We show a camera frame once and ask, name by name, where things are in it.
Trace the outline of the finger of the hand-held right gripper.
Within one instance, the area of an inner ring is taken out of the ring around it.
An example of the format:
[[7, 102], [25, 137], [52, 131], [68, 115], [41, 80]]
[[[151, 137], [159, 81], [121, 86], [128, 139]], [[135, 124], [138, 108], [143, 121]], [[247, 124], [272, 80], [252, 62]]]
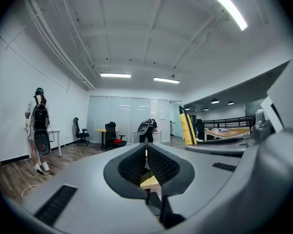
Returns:
[[185, 150], [212, 155], [242, 155], [246, 150], [246, 145], [189, 145], [185, 147]]

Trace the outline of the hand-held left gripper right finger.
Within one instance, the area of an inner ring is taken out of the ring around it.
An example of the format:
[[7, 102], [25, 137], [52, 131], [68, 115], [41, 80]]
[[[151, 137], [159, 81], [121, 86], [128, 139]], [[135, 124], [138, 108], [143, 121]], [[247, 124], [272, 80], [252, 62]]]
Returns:
[[204, 208], [223, 188], [240, 158], [146, 145], [148, 165], [162, 188], [160, 222], [169, 229]]

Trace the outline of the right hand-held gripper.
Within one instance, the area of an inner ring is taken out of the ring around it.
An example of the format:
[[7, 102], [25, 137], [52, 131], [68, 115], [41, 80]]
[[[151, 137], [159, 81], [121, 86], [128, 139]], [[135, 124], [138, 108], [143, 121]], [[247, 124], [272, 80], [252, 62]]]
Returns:
[[[267, 91], [267, 97], [252, 117], [251, 138], [260, 141], [273, 133], [293, 130], [293, 59]], [[243, 137], [199, 141], [197, 145], [231, 145]]]

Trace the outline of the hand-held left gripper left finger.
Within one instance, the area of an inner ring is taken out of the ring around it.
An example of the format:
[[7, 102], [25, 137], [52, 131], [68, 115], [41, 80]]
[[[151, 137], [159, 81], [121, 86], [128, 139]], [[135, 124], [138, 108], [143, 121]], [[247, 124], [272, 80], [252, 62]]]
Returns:
[[22, 206], [35, 214], [62, 186], [77, 190], [54, 223], [65, 233], [158, 233], [164, 230], [144, 200], [119, 196], [105, 182], [104, 167], [132, 148], [79, 159], [34, 189]]

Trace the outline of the small yellow utility knife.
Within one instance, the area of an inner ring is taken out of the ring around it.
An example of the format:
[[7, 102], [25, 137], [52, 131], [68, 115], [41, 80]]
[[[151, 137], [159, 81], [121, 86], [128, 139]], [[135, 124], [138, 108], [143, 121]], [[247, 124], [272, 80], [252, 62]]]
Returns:
[[183, 139], [185, 141], [186, 145], [196, 145], [196, 137], [193, 130], [193, 125], [191, 123], [189, 115], [186, 113], [185, 108], [182, 106], [179, 106], [179, 112], [180, 112], [180, 122], [183, 132]]

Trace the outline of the long wooden table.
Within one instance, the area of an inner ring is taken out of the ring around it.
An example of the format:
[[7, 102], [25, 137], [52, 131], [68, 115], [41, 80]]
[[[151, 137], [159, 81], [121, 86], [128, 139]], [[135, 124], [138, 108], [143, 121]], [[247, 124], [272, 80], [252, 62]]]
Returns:
[[228, 128], [228, 129], [229, 129], [228, 132], [223, 132], [223, 133], [218, 132], [217, 128], [212, 130], [206, 130], [204, 141], [207, 141], [208, 136], [224, 139], [224, 138], [233, 138], [233, 137], [243, 137], [244, 135], [249, 135], [251, 133], [251, 129], [243, 129], [243, 128]]

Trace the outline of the black metal railing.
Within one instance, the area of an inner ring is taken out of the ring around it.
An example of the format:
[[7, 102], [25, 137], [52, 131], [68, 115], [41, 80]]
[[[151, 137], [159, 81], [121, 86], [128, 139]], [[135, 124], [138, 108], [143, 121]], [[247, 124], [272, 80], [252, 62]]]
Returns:
[[252, 128], [251, 116], [218, 120], [204, 120], [203, 124], [206, 129], [210, 130], [213, 128]]

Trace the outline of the black office chair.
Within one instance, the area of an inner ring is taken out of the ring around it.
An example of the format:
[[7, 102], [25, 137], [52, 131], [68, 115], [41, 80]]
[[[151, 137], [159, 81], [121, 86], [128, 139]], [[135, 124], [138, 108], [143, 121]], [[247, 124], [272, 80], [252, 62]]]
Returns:
[[196, 120], [195, 128], [197, 130], [197, 138], [199, 140], [205, 140], [205, 128], [201, 119]]
[[127, 144], [127, 141], [123, 140], [125, 135], [116, 135], [116, 123], [110, 122], [105, 125], [106, 135], [105, 135], [105, 148], [106, 149], [115, 149], [124, 147]]
[[87, 129], [80, 129], [79, 128], [79, 119], [77, 117], [74, 118], [75, 126], [76, 126], [76, 138], [79, 140], [76, 142], [77, 146], [79, 146], [81, 143], [84, 143], [86, 145], [89, 145], [90, 141], [87, 140], [89, 137], [89, 133], [87, 132]]

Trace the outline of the round yellow table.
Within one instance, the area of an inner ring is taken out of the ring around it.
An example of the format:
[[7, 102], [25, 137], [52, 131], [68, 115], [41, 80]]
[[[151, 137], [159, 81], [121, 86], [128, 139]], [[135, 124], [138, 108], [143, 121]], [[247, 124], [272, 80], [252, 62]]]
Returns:
[[109, 136], [106, 133], [106, 129], [96, 129], [95, 131], [102, 134], [101, 135], [101, 148], [107, 150], [108, 149], [107, 142], [109, 140]]

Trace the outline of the white table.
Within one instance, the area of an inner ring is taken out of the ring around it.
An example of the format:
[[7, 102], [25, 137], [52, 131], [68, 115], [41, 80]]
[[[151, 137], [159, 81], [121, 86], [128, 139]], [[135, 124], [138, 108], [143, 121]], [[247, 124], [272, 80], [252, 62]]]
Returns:
[[62, 150], [61, 150], [61, 143], [60, 143], [60, 138], [61, 138], [60, 137], [60, 133], [61, 133], [60, 130], [48, 130], [47, 132], [50, 136], [52, 136], [50, 141], [51, 142], [56, 141], [58, 154], [59, 154], [59, 157], [61, 157]]
[[[162, 143], [162, 130], [158, 130], [152, 133], [154, 143]], [[135, 136], [137, 136], [137, 130], [132, 131], [132, 143], [135, 143]]]

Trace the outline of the frosted glass partition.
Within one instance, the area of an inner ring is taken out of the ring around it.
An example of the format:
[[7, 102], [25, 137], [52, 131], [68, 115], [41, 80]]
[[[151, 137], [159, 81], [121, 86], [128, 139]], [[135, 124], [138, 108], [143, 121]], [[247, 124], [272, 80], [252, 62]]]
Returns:
[[[159, 111], [166, 112], [166, 119], [159, 120]], [[87, 128], [89, 140], [101, 143], [101, 133], [96, 129], [105, 129], [109, 122], [116, 123], [118, 134], [125, 135], [125, 141], [132, 143], [132, 131], [136, 131], [141, 122], [152, 118], [157, 129], [162, 130], [162, 143], [170, 141], [169, 102], [167, 100], [136, 97], [91, 96], [88, 104]]]

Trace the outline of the ceiling strip light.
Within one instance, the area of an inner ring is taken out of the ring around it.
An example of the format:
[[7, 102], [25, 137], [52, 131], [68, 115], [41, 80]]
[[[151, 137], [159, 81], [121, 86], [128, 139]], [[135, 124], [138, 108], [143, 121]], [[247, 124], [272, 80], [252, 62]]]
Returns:
[[131, 78], [131, 74], [100, 73], [103, 78]]
[[173, 80], [173, 79], [167, 79], [167, 78], [155, 77], [153, 80], [158, 81], [158, 82], [172, 83], [172, 84], [179, 84], [180, 83], [179, 80]]
[[244, 31], [248, 27], [242, 14], [240, 13], [240, 11], [237, 9], [237, 7], [234, 5], [234, 3], [231, 0], [217, 0], [217, 1], [227, 10], [227, 12], [229, 12], [229, 14], [235, 20], [236, 24], [238, 25], [241, 31]]

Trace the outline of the white ceiling pipes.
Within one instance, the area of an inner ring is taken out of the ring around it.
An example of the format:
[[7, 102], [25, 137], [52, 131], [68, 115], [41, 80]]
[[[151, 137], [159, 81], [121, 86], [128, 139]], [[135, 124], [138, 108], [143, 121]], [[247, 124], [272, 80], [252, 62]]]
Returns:
[[65, 48], [64, 44], [59, 41], [59, 35], [46, 17], [46, 10], [39, 6], [37, 0], [24, 0], [26, 8], [38, 29], [43, 40], [48, 47], [57, 56], [57, 58], [72, 72], [88, 89], [94, 90], [94, 84], [86, 77], [77, 62], [72, 59], [72, 54]]

